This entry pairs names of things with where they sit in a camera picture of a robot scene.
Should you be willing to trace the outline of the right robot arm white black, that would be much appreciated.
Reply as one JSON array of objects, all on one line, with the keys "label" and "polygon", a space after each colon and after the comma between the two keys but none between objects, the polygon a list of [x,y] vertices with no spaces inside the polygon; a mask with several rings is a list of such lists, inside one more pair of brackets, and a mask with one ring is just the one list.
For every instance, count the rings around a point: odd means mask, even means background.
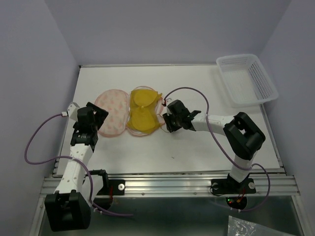
[{"label": "right robot arm white black", "polygon": [[179,129],[206,131],[227,138],[235,157],[230,158],[232,168],[226,178],[211,181],[213,195],[243,194],[256,192],[253,179],[249,177],[256,153],[266,140],[265,135],[244,112],[235,116],[208,115],[201,111],[190,112],[182,101],[164,102],[166,113],[163,119],[167,130],[172,133]]}]

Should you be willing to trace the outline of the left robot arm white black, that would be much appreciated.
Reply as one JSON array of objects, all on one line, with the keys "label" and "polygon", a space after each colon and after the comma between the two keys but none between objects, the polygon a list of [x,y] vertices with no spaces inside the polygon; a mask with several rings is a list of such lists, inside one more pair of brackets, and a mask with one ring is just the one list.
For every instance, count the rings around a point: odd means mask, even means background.
[{"label": "left robot arm white black", "polygon": [[98,130],[108,112],[91,102],[80,108],[71,103],[67,115],[75,121],[70,141],[70,155],[63,177],[44,204],[51,230],[54,232],[87,229],[91,222],[89,199],[82,194],[84,176],[89,175],[87,164],[98,142]]}]

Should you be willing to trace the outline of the clear plastic bag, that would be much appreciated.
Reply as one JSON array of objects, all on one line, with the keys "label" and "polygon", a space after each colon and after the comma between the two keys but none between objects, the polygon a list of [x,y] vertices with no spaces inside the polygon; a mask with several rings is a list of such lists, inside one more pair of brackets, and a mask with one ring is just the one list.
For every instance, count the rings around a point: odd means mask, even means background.
[{"label": "clear plastic bag", "polygon": [[228,236],[291,236],[291,234],[277,231],[260,224],[229,216]]}]

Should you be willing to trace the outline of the white plastic basket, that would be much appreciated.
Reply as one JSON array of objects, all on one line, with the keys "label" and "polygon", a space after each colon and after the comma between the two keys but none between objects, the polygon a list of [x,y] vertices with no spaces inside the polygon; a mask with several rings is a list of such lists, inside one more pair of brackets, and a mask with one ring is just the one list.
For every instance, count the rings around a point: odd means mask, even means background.
[{"label": "white plastic basket", "polygon": [[279,93],[256,55],[219,57],[216,64],[233,107],[256,106],[278,99]]}]

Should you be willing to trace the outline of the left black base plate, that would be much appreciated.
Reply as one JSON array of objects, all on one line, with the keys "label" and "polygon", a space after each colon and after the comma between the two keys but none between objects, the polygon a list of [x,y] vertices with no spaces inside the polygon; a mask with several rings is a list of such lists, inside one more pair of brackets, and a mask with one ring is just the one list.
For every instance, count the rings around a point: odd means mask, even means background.
[{"label": "left black base plate", "polygon": [[97,196],[123,196],[125,194],[126,181],[124,179],[110,179],[103,182]]}]

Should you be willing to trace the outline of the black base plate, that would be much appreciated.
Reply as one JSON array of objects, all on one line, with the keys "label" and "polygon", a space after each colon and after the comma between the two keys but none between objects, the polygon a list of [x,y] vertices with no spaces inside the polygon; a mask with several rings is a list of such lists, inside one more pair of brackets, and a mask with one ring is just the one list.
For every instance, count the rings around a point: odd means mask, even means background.
[{"label": "black base plate", "polygon": [[211,180],[211,190],[214,195],[255,194],[256,188],[252,178],[247,178],[241,183],[232,178]]},{"label": "black base plate", "polygon": [[124,179],[110,179],[103,182],[97,196],[123,196],[125,194],[126,181]]}]

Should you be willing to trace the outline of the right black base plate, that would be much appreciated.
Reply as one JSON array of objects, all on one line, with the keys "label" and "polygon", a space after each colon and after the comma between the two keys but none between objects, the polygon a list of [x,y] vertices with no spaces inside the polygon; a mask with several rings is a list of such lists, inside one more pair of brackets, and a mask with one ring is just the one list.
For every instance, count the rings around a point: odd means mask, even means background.
[{"label": "right black base plate", "polygon": [[241,183],[232,178],[211,180],[211,190],[214,195],[255,194],[256,188],[252,178],[247,178]]}]

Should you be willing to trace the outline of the aluminium frame rail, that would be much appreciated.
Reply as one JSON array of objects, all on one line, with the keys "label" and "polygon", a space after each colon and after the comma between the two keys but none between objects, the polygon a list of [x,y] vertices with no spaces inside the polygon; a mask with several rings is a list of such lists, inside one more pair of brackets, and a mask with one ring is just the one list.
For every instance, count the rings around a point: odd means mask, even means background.
[{"label": "aluminium frame rail", "polygon": [[[224,174],[188,175],[110,175],[110,179],[125,180],[126,198],[213,197],[211,180]],[[295,177],[270,175],[270,196],[299,196]]]}]

